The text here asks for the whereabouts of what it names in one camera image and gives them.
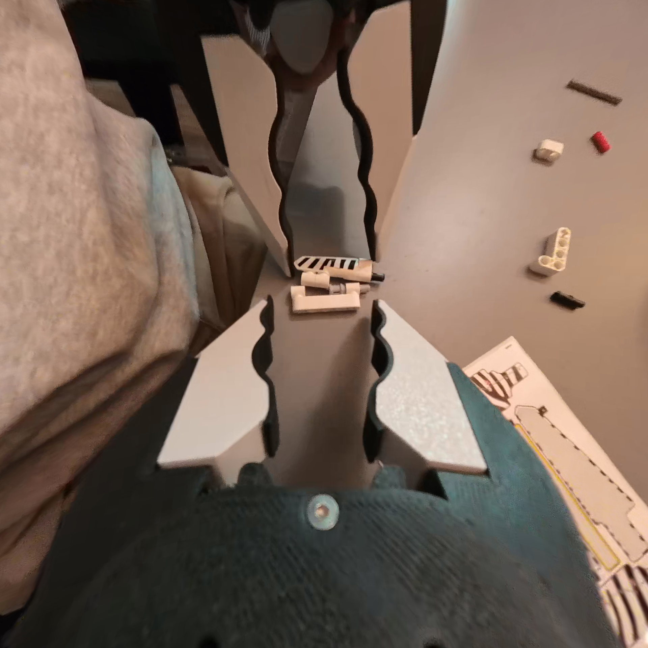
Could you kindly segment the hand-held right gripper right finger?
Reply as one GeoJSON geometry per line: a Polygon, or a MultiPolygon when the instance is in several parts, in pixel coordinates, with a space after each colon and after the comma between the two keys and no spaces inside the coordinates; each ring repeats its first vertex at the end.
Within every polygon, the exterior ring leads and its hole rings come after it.
{"type": "Polygon", "coordinates": [[[382,299],[371,309],[371,364],[363,448],[370,463],[402,469],[405,485],[434,472],[484,476],[479,447],[449,363],[382,299]]]}

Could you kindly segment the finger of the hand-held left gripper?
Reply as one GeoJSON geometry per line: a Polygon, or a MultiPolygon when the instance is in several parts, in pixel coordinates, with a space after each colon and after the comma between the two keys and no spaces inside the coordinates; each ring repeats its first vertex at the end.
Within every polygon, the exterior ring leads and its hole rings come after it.
{"type": "Polygon", "coordinates": [[[291,277],[292,236],[282,218],[283,192],[270,151],[279,113],[275,77],[239,35],[203,36],[201,46],[223,139],[223,165],[270,255],[291,277]]]}
{"type": "Polygon", "coordinates": [[[377,8],[341,54],[337,83],[358,130],[363,226],[373,261],[381,260],[393,196],[413,140],[411,4],[377,8]]]}

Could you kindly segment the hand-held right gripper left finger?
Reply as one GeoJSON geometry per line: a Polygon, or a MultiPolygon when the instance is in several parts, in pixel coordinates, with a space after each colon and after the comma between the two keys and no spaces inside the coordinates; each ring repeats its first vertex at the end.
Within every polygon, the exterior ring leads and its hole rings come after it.
{"type": "Polygon", "coordinates": [[[159,452],[159,468],[208,468],[217,484],[230,487],[244,466],[275,456],[279,417],[268,376],[273,332],[269,296],[201,352],[159,452]]]}

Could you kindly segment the white lego beam assembly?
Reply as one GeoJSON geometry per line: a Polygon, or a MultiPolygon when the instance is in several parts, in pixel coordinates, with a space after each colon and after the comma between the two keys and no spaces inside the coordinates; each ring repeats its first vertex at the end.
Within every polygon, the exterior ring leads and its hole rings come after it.
{"type": "Polygon", "coordinates": [[[360,308],[361,296],[369,292],[368,285],[359,282],[334,285],[333,293],[306,294],[306,287],[290,288],[292,312],[294,314],[319,314],[329,312],[351,312],[360,308]]]}

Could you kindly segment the zebra striped white lego panel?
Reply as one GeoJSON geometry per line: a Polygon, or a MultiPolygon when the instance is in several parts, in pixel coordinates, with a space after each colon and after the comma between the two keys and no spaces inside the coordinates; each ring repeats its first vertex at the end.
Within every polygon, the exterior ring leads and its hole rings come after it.
{"type": "Polygon", "coordinates": [[[372,260],[347,256],[303,255],[295,260],[299,284],[329,290],[331,279],[371,284],[384,282],[385,275],[375,269],[372,260]]]}

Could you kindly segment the dark brown lego axle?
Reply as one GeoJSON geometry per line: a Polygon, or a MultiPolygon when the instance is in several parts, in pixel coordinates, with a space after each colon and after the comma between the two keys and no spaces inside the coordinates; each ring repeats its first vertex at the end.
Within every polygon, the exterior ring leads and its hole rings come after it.
{"type": "Polygon", "coordinates": [[[565,88],[614,107],[622,102],[622,98],[617,95],[574,79],[570,80],[565,88]]]}

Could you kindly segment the white bent lego liftarm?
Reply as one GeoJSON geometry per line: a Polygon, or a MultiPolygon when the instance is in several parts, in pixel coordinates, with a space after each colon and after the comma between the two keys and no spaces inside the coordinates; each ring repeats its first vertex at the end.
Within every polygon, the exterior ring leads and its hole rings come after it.
{"type": "Polygon", "coordinates": [[[570,251],[571,230],[560,227],[545,242],[544,252],[529,265],[529,271],[543,277],[562,272],[567,265],[570,251]]]}

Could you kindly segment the person's left hand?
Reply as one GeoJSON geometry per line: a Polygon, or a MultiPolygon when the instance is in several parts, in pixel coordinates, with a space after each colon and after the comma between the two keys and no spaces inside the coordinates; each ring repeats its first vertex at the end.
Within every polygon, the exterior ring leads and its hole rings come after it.
{"type": "Polygon", "coordinates": [[[273,73],[279,80],[284,90],[295,93],[306,93],[322,85],[336,71],[336,64],[332,66],[319,65],[308,74],[300,74],[284,64],[283,61],[276,60],[273,64],[273,73]]]}

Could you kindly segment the beige trousers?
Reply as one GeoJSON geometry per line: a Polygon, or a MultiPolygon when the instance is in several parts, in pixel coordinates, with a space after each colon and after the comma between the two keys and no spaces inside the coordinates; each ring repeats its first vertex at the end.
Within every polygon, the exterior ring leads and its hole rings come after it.
{"type": "Polygon", "coordinates": [[[232,181],[171,166],[193,237],[199,318],[189,353],[199,353],[250,307],[266,244],[232,181]]]}

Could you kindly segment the zebra print sticker sheet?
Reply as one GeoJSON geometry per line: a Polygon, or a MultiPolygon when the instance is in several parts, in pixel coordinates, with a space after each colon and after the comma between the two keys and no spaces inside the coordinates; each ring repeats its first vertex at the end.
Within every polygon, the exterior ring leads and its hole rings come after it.
{"type": "Polygon", "coordinates": [[[646,647],[647,505],[514,337],[463,370],[562,494],[620,645],[646,647]]]}

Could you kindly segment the grey sweatshirt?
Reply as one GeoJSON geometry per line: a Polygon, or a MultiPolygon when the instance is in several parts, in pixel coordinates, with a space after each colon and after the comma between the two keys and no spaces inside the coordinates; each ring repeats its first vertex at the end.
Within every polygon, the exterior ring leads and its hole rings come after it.
{"type": "Polygon", "coordinates": [[[158,134],[88,92],[56,1],[2,1],[1,614],[28,602],[78,476],[197,320],[158,134]]]}

